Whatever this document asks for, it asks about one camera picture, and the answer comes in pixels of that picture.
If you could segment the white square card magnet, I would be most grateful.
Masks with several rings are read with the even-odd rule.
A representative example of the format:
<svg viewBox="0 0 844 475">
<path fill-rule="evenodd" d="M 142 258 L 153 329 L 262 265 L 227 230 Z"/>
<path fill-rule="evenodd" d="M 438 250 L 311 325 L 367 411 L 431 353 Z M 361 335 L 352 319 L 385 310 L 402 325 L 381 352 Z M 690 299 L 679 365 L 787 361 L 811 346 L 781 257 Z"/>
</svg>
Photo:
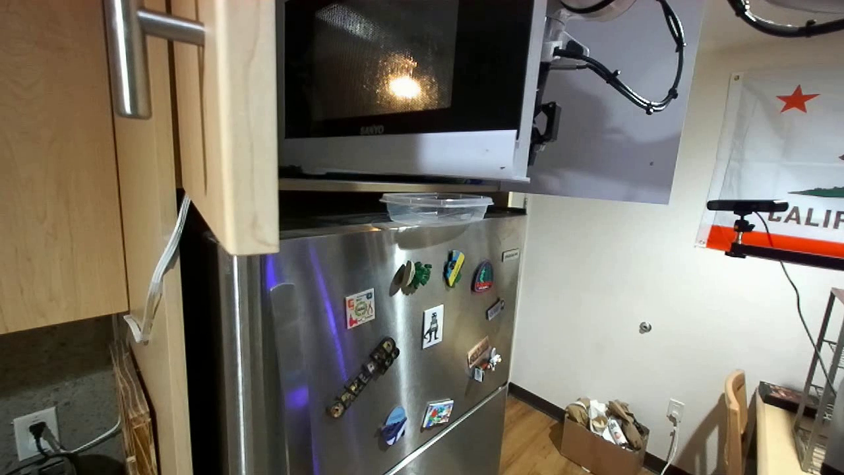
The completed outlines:
<svg viewBox="0 0 844 475">
<path fill-rule="evenodd" d="M 343 299 L 344 306 L 344 327 L 355 329 L 375 319 L 375 290 L 357 290 Z"/>
</svg>

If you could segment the white black picture magnet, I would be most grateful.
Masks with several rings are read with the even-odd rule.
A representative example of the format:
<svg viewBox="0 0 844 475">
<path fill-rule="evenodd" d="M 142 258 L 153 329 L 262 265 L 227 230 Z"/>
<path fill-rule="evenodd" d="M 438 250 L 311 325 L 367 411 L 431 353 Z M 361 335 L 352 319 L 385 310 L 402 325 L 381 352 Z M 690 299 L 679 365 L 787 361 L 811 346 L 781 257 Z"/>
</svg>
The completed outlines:
<svg viewBox="0 0 844 475">
<path fill-rule="evenodd" d="M 443 306 L 423 310 L 421 349 L 431 349 L 443 340 Z"/>
</svg>

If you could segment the blue shield magnet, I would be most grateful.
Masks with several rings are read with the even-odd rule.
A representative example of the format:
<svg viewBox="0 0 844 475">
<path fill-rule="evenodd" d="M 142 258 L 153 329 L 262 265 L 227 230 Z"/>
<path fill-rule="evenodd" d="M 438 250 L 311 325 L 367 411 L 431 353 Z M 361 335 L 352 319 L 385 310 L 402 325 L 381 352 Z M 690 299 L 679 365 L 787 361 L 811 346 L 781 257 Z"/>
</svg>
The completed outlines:
<svg viewBox="0 0 844 475">
<path fill-rule="evenodd" d="M 392 407 L 380 428 L 380 441 L 396 445 L 406 435 L 408 415 L 402 407 Z"/>
</svg>

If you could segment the green oval magnet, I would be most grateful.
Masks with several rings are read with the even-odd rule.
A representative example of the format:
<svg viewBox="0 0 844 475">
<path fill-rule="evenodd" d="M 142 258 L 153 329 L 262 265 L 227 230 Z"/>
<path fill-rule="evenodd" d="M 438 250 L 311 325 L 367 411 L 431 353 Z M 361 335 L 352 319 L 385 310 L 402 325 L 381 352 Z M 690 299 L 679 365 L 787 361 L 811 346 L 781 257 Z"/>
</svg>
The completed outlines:
<svg viewBox="0 0 844 475">
<path fill-rule="evenodd" d="M 396 270 L 390 279 L 390 292 L 411 296 L 430 282 L 431 266 L 423 262 L 406 262 Z"/>
</svg>

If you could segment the small cluster magnet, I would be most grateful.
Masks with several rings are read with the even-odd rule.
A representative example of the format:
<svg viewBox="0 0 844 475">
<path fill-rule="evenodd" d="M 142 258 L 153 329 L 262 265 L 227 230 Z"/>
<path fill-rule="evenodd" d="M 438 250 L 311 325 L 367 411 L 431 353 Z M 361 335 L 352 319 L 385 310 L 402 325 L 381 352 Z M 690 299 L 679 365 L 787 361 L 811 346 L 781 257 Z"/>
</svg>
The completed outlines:
<svg viewBox="0 0 844 475">
<path fill-rule="evenodd" d="M 487 372 L 496 372 L 501 365 L 497 349 L 483 339 L 467 352 L 467 372 L 473 383 L 483 383 Z"/>
</svg>

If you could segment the blue yellow magnet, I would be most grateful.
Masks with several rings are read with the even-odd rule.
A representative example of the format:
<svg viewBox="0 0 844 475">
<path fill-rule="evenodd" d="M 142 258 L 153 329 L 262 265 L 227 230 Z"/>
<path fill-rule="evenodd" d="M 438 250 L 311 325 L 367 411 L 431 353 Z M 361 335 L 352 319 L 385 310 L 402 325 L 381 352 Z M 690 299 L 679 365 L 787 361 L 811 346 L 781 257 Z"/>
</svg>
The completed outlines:
<svg viewBox="0 0 844 475">
<path fill-rule="evenodd" d="M 443 265 L 443 282 L 444 287 L 454 287 L 460 278 L 467 257 L 460 250 L 448 250 Z"/>
</svg>

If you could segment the white outlet with plug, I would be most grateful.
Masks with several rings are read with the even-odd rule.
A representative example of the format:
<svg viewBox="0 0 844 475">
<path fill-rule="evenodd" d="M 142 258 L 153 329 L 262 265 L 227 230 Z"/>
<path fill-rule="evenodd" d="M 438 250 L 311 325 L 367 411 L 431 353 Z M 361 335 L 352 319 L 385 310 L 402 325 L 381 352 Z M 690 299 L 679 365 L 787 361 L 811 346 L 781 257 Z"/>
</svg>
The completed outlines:
<svg viewBox="0 0 844 475">
<path fill-rule="evenodd" d="M 686 401 L 669 399 L 665 415 L 666 415 L 669 428 L 679 428 L 683 415 L 686 415 Z"/>
</svg>

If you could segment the wall power outlet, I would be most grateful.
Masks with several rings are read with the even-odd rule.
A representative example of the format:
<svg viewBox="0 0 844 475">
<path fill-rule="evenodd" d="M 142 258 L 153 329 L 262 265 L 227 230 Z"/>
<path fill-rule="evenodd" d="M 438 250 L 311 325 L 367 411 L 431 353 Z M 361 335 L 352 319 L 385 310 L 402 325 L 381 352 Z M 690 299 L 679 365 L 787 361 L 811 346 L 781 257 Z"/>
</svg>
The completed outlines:
<svg viewBox="0 0 844 475">
<path fill-rule="evenodd" d="M 46 445 L 46 437 L 55 434 L 57 434 L 57 416 L 53 407 L 18 415 L 13 420 L 15 459 L 24 461 L 28 457 L 36 457 Z"/>
</svg>

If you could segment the cardboard box with items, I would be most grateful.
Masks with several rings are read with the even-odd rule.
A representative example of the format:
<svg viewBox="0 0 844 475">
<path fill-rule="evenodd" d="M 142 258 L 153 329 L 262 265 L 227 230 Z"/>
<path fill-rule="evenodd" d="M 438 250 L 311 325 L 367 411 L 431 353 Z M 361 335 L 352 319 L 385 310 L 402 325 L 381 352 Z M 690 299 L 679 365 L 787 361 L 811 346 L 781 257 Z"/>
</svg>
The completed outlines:
<svg viewBox="0 0 844 475">
<path fill-rule="evenodd" d="M 648 428 L 625 401 L 576 399 L 564 410 L 558 451 L 590 475 L 638 475 Z"/>
</svg>

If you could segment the metal shelf frame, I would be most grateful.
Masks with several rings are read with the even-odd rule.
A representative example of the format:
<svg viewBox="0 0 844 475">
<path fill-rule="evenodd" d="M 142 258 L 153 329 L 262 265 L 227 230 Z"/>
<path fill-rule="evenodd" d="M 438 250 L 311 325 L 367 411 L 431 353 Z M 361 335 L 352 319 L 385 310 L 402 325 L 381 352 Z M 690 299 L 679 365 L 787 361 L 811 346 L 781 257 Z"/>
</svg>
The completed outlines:
<svg viewBox="0 0 844 475">
<path fill-rule="evenodd" d="M 833 411 L 836 383 L 841 369 L 841 310 L 844 290 L 830 287 L 819 327 L 811 342 L 808 369 L 803 374 L 794 431 L 803 441 L 819 441 Z"/>
</svg>

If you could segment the round red blue magnet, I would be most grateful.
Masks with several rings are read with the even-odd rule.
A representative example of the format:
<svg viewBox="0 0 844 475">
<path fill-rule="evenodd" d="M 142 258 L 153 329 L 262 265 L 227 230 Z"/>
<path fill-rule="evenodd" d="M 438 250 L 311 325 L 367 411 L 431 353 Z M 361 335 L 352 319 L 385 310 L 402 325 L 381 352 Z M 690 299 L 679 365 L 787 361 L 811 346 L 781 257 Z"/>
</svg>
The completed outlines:
<svg viewBox="0 0 844 475">
<path fill-rule="evenodd" d="M 496 284 L 496 271 L 489 262 L 480 262 L 471 271 L 471 290 L 485 292 Z"/>
</svg>

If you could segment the clear plastic bowl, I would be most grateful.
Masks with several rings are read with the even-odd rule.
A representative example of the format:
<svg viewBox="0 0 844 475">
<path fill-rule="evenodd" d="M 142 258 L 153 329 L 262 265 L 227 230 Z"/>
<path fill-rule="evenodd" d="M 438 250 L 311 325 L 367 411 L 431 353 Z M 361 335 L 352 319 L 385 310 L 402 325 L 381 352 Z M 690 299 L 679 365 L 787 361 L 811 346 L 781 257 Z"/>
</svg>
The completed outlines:
<svg viewBox="0 0 844 475">
<path fill-rule="evenodd" d="M 380 199 L 388 216 L 396 224 L 421 228 L 421 224 L 454 224 L 454 222 L 480 222 L 493 200 L 487 195 L 402 195 L 385 193 Z"/>
</svg>

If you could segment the wooden kitchen cabinet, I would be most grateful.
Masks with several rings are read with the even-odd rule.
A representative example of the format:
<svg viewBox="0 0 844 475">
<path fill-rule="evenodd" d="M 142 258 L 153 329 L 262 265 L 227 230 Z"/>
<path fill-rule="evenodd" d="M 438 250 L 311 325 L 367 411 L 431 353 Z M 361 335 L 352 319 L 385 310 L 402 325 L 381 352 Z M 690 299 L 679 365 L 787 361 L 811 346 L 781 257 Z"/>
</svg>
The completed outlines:
<svg viewBox="0 0 844 475">
<path fill-rule="evenodd" d="M 235 257 L 276 247 L 276 0 L 136 0 L 204 27 L 146 39 L 150 117 L 112 108 L 102 0 L 0 0 L 0 333 L 109 317 L 135 365 L 128 461 L 195 475 L 177 207 Z"/>
</svg>

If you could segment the long dark bar magnet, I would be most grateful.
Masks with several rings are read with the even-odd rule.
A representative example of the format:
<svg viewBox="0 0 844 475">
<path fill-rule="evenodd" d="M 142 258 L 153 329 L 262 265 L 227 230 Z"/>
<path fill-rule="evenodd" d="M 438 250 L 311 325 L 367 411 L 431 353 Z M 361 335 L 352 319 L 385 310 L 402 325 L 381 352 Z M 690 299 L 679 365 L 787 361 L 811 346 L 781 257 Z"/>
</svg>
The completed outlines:
<svg viewBox="0 0 844 475">
<path fill-rule="evenodd" d="M 349 405 L 401 357 L 401 349 L 392 339 L 381 339 L 369 357 L 361 361 L 355 374 L 339 389 L 339 393 L 326 405 L 326 416 L 339 420 Z"/>
</svg>

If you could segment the stainless steel refrigerator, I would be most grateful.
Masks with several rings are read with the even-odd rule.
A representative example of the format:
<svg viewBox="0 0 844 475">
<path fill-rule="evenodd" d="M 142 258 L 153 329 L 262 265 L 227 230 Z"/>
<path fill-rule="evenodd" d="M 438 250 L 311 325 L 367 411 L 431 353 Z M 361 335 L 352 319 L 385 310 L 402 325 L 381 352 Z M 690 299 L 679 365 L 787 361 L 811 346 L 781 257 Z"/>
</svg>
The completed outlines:
<svg viewBox="0 0 844 475">
<path fill-rule="evenodd" d="M 195 475 L 497 475 L 524 222 L 182 242 Z"/>
</svg>

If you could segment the colourful rectangular magnet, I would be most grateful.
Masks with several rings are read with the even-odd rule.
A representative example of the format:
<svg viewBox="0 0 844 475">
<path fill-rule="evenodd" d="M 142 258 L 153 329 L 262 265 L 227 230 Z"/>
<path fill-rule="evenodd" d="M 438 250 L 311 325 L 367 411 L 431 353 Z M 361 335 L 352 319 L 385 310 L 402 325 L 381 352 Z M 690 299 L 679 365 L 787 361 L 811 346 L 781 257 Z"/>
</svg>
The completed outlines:
<svg viewBox="0 0 844 475">
<path fill-rule="evenodd" d="M 421 411 L 421 431 L 448 424 L 454 415 L 450 399 L 426 401 Z"/>
</svg>

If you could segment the microwave with open door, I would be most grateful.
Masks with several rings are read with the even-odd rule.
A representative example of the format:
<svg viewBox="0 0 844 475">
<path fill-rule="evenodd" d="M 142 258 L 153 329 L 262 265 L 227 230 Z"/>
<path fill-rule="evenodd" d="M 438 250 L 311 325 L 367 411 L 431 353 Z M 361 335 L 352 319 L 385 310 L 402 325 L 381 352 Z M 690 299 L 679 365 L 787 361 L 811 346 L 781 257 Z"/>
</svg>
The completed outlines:
<svg viewBox="0 0 844 475">
<path fill-rule="evenodd" d="M 284 0 L 284 163 L 669 199 L 706 0 Z"/>
</svg>

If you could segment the wooden chair back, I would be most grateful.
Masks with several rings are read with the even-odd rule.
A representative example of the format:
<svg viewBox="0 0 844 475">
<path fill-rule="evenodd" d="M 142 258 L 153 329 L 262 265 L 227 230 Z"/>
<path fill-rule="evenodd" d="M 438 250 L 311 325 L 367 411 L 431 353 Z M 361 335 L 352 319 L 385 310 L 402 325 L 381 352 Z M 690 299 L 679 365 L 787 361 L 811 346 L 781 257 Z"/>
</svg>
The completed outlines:
<svg viewBox="0 0 844 475">
<path fill-rule="evenodd" d="M 729 372 L 721 385 L 721 475 L 746 475 L 746 374 Z"/>
</svg>

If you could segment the California flag on wall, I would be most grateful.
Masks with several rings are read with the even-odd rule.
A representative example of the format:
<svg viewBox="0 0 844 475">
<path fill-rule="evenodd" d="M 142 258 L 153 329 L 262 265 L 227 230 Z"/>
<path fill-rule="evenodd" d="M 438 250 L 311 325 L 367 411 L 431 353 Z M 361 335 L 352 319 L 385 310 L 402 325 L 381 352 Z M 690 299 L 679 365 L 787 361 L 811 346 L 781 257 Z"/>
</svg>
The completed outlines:
<svg viewBox="0 0 844 475">
<path fill-rule="evenodd" d="M 729 76 L 711 200 L 774 200 L 783 211 L 704 220 L 699 240 L 844 257 L 844 65 L 760 65 Z"/>
</svg>

